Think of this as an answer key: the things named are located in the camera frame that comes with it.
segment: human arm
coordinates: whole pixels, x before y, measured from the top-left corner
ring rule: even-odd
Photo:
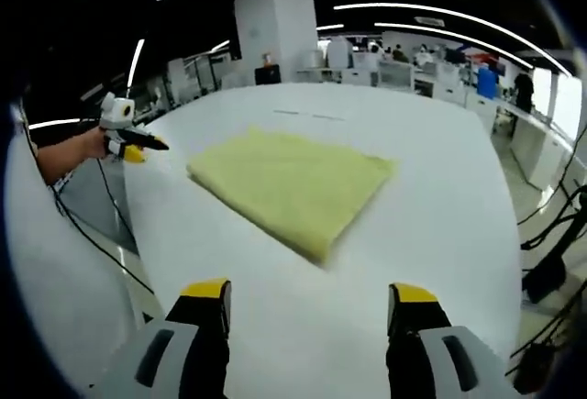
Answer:
[[[39,149],[37,164],[45,183],[53,185],[86,159],[101,159],[105,155],[104,131],[95,127],[82,135]]]

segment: blue object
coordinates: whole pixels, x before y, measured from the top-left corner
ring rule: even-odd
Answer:
[[[477,74],[477,93],[489,99],[495,98],[497,76],[486,67],[480,67]]]

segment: human hand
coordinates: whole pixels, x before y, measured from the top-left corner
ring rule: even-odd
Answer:
[[[80,135],[85,158],[102,159],[106,157],[104,135],[105,131],[99,126]]]

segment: white table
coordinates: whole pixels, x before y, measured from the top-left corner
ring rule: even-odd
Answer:
[[[189,156],[249,126],[399,161],[326,269],[187,178]],[[188,283],[232,281],[228,397],[389,397],[393,282],[432,291],[453,324],[507,361],[520,317],[519,238],[504,174],[474,114],[386,89],[298,83],[211,94],[149,129],[171,150],[126,166],[138,250],[165,311]]]

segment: folded towel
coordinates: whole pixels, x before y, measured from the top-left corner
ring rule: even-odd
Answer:
[[[192,179],[311,261],[392,174],[393,163],[295,135],[251,129],[192,157]]]

